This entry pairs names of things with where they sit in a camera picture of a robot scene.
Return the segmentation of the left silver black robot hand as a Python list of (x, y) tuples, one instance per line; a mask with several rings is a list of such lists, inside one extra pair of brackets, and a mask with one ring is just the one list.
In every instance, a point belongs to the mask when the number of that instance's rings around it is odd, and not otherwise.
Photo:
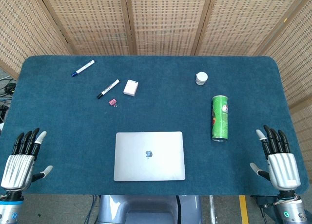
[(12, 153), (9, 155), (4, 168), (0, 186), (6, 191), (22, 192), (28, 189), (31, 183), (45, 178), (53, 169), (52, 165), (45, 170), (34, 174), (34, 165), (40, 147), (47, 132), (39, 133), (39, 128), (27, 133), (21, 133), (15, 140)]

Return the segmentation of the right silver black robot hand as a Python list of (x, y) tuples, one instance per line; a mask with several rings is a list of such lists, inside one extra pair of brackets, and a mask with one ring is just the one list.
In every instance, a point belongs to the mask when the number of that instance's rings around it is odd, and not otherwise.
[(264, 126), (264, 131), (257, 129), (256, 134), (262, 144), (269, 171), (260, 169), (255, 163), (250, 163), (251, 169), (270, 181), (279, 191), (296, 190), (301, 185), (301, 180), (285, 133), (275, 131), (267, 125)]

